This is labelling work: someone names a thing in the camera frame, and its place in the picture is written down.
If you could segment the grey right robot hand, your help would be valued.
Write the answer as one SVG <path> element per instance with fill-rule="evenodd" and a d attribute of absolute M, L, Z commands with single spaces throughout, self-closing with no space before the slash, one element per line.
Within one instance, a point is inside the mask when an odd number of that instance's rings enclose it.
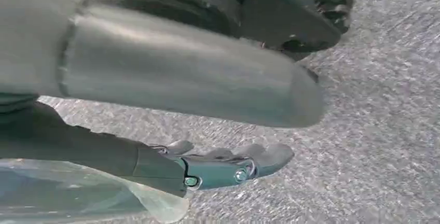
<path fill-rule="evenodd" d="M 1 0 L 1 158 L 66 161 L 182 197 L 273 174 L 294 152 L 191 155 L 64 122 L 41 96 L 276 128 L 318 123 L 317 75 L 354 0 Z"/>

